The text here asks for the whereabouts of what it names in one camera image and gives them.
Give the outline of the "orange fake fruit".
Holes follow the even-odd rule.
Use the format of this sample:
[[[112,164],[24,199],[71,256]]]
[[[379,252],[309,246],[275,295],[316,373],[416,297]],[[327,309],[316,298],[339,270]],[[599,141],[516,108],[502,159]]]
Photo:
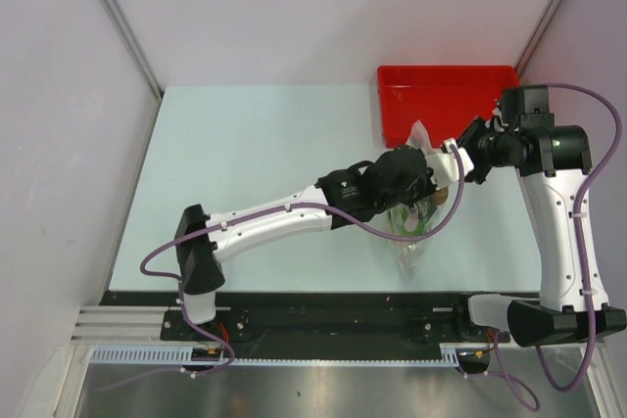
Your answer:
[[[449,190],[447,188],[442,188],[436,191],[431,196],[431,201],[433,202],[434,205],[441,206],[448,200],[448,197],[449,197]]]

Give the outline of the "clear zip top bag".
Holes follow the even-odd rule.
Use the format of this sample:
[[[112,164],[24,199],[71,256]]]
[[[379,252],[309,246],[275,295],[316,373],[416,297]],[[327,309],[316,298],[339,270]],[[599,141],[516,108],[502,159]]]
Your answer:
[[[420,149],[426,156],[435,153],[428,131],[420,120],[412,125],[406,144]],[[424,235],[440,222],[443,205],[448,198],[449,190],[442,189],[418,201],[412,207],[399,205],[389,209],[386,212],[386,230],[393,235],[409,238]],[[426,252],[428,241],[391,241],[389,245],[395,254],[403,282],[407,285],[415,278],[421,258]]]

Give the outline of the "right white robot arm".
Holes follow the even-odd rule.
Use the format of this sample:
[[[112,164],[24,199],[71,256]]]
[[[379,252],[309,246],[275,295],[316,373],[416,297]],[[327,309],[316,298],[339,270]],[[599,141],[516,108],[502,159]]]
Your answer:
[[[625,330],[597,269],[588,189],[598,168],[579,125],[558,125],[546,85],[504,90],[492,122],[476,118],[458,143],[474,165],[464,180],[482,184],[497,167],[516,170],[541,260],[537,300],[473,295],[452,316],[454,333],[474,341],[487,328],[524,348],[586,342]]]

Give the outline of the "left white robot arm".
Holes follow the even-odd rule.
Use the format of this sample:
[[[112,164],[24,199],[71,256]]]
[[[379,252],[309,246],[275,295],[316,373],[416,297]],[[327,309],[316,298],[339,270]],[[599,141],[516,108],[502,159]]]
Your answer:
[[[217,326],[216,291],[225,283],[221,264],[259,245],[312,231],[336,230],[399,205],[411,205],[436,192],[436,155],[404,145],[318,178],[290,197],[235,212],[210,216],[201,205],[186,208],[175,236],[217,227],[180,243],[176,259],[182,275],[182,327],[193,338],[208,338]]]

